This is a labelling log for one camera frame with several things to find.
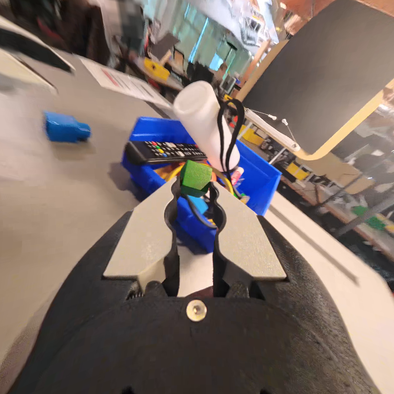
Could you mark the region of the yellow storage bin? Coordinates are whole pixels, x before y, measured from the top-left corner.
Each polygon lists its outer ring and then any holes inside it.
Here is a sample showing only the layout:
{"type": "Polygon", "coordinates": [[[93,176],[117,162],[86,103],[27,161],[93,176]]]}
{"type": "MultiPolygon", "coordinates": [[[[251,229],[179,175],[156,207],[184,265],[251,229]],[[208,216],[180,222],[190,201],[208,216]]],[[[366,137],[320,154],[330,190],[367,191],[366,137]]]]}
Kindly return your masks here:
{"type": "Polygon", "coordinates": [[[290,163],[286,167],[286,171],[299,181],[305,180],[310,175],[310,172],[303,169],[303,165],[299,165],[296,162],[290,163]]]}
{"type": "Polygon", "coordinates": [[[157,62],[152,61],[147,57],[144,58],[143,63],[144,63],[145,71],[148,73],[148,75],[160,81],[168,80],[170,76],[170,71],[167,70],[164,66],[160,65],[157,62]]]}

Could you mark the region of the large blue plastic bin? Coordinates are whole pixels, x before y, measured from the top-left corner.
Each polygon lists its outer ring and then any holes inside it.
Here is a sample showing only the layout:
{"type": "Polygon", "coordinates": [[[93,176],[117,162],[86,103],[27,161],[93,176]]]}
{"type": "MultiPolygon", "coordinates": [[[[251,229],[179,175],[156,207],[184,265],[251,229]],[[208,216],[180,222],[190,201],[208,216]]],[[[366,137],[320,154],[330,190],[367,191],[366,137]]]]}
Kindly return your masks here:
{"type": "MultiPolygon", "coordinates": [[[[196,144],[180,121],[155,117],[139,117],[128,141],[196,144]]],[[[236,146],[240,153],[239,165],[244,169],[244,180],[236,188],[250,197],[247,202],[250,209],[258,215],[265,215],[277,190],[281,172],[242,142],[237,141],[236,146]]],[[[135,164],[134,160],[128,157],[126,149],[121,163],[146,195],[152,194],[165,183],[155,170],[167,164],[135,164]]],[[[215,229],[202,224],[183,197],[178,200],[178,215],[174,228],[177,237],[187,247],[204,254],[213,251],[215,229]]]]}

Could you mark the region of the white plastic bottle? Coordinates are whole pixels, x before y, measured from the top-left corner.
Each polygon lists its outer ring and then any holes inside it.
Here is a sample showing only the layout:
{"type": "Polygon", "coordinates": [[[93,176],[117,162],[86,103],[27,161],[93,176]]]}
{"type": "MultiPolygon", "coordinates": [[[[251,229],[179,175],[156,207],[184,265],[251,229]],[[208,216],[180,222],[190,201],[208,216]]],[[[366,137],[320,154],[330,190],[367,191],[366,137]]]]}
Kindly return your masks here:
{"type": "Polygon", "coordinates": [[[195,81],[176,96],[173,111],[210,164],[223,170],[220,160],[220,110],[213,87],[206,81],[195,81]]]}

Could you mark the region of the long wooden table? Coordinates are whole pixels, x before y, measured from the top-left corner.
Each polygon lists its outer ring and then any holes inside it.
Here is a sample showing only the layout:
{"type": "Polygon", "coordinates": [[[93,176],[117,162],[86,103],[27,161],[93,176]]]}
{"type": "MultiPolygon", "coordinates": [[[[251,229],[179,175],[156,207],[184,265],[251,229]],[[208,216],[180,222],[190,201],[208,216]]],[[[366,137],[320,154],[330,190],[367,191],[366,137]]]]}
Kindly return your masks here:
{"type": "MultiPolygon", "coordinates": [[[[316,208],[317,199],[323,199],[323,192],[315,186],[305,190],[282,175],[277,191],[330,235],[353,218],[335,204],[316,208]]],[[[338,241],[363,260],[381,260],[393,266],[393,236],[387,231],[361,225],[340,236],[338,241]]]]}

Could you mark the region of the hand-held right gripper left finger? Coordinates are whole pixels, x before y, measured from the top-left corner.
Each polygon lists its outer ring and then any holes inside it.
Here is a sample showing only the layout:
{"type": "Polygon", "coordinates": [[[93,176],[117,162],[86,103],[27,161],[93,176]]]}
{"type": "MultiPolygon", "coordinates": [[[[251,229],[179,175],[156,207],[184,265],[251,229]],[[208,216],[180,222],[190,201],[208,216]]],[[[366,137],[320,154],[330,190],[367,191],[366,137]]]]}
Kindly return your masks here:
{"type": "Polygon", "coordinates": [[[178,295],[179,254],[173,228],[178,198],[179,178],[175,177],[133,209],[104,278],[135,279],[142,290],[157,281],[167,295],[178,295]]]}

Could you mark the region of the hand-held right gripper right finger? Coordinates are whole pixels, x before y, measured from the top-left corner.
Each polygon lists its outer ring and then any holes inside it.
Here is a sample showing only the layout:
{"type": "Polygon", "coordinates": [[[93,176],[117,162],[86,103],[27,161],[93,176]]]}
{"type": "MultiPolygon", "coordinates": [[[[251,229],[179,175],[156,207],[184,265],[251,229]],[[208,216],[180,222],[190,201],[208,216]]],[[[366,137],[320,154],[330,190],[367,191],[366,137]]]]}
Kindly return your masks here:
{"type": "Polygon", "coordinates": [[[258,215],[217,182],[210,183],[217,232],[214,297],[264,297],[258,283],[287,278],[258,215]]]}

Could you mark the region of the white printed paper sheet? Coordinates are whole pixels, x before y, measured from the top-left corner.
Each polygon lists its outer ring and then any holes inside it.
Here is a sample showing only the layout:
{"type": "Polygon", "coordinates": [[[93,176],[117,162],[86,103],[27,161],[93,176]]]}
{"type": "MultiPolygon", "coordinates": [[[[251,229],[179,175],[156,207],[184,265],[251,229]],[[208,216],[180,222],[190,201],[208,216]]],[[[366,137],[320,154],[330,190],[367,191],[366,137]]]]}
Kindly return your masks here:
{"type": "Polygon", "coordinates": [[[146,81],[103,66],[87,58],[81,56],[78,58],[101,87],[163,108],[169,109],[172,107],[172,104],[146,81]]]}

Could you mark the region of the green foam cube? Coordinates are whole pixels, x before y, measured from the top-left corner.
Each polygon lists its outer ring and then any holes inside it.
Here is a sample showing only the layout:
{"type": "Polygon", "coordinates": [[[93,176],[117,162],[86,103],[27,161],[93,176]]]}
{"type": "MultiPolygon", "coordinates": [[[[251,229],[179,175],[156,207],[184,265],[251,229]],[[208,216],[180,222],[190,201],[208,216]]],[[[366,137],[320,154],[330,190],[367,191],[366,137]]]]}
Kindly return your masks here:
{"type": "Polygon", "coordinates": [[[200,198],[209,191],[212,167],[204,163],[188,160],[180,170],[182,195],[200,198]]]}

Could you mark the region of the blue plastic block with knob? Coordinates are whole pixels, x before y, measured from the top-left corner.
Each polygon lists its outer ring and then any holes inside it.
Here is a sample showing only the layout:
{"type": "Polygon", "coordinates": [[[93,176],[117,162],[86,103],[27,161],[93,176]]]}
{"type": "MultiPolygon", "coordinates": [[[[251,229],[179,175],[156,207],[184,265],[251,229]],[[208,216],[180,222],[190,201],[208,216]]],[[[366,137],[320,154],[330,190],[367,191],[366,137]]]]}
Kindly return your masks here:
{"type": "Polygon", "coordinates": [[[73,116],[44,111],[44,130],[52,142],[78,143],[91,137],[88,124],[77,121],[73,116]]]}

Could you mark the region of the black remote control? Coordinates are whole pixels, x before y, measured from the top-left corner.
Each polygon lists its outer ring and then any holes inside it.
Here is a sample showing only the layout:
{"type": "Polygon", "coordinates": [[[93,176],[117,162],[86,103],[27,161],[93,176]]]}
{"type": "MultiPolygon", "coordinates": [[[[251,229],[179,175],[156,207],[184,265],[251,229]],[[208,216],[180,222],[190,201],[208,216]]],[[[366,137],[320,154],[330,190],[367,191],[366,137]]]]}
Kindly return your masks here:
{"type": "Polygon", "coordinates": [[[124,153],[133,165],[159,165],[208,159],[197,145],[189,143],[129,141],[125,145],[124,153]]]}

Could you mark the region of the dark panel with wooden edge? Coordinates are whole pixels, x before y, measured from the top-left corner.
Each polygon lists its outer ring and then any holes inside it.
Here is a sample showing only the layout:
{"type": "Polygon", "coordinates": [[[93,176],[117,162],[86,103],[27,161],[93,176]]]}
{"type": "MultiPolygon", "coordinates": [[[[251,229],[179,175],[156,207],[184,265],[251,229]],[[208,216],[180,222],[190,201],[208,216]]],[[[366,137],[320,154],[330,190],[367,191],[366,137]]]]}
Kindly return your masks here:
{"type": "Polygon", "coordinates": [[[327,155],[393,89],[394,19],[359,1],[334,1],[272,48],[242,88],[244,108],[301,147],[327,155]]]}

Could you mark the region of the green and yellow box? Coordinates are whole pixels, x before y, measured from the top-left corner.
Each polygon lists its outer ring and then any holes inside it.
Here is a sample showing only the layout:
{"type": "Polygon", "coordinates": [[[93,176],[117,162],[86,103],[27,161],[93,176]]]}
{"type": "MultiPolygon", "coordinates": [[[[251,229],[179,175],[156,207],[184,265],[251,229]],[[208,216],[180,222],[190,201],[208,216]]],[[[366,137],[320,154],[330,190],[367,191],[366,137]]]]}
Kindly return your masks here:
{"type": "MultiPolygon", "coordinates": [[[[353,206],[351,208],[351,212],[357,215],[358,217],[363,216],[367,211],[367,207],[358,205],[358,206],[353,206]]],[[[372,216],[368,218],[365,222],[370,228],[378,230],[378,231],[383,231],[386,228],[386,224],[379,219],[376,216],[372,216]]]]}

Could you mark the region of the white metal stand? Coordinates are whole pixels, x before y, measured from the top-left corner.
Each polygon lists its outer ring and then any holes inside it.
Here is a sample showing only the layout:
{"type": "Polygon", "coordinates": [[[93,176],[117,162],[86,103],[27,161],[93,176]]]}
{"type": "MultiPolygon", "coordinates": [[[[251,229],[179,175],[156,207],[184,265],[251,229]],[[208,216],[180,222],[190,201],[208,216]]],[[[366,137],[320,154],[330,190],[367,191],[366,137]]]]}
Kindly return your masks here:
{"type": "Polygon", "coordinates": [[[254,111],[245,108],[244,109],[245,119],[248,121],[247,128],[251,128],[251,126],[257,127],[259,130],[263,131],[269,137],[273,138],[279,144],[281,144],[284,148],[292,152],[298,152],[301,150],[299,144],[295,141],[295,139],[288,137],[282,132],[278,131],[276,128],[271,126],[265,120],[263,120],[257,113],[254,111]]]}

